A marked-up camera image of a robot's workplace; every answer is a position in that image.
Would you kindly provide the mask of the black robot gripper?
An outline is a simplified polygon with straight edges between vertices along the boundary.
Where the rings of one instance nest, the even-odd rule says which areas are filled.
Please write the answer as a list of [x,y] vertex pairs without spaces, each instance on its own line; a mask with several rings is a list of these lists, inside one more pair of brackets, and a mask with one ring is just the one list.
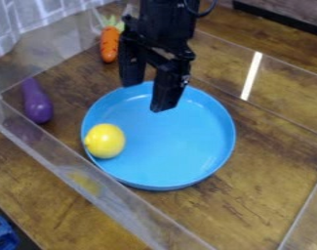
[[191,78],[195,52],[188,46],[196,27],[200,0],[140,0],[138,17],[122,17],[125,31],[120,42],[120,76],[122,85],[143,83],[149,52],[163,49],[180,60],[157,67],[151,109],[161,112],[179,105]]

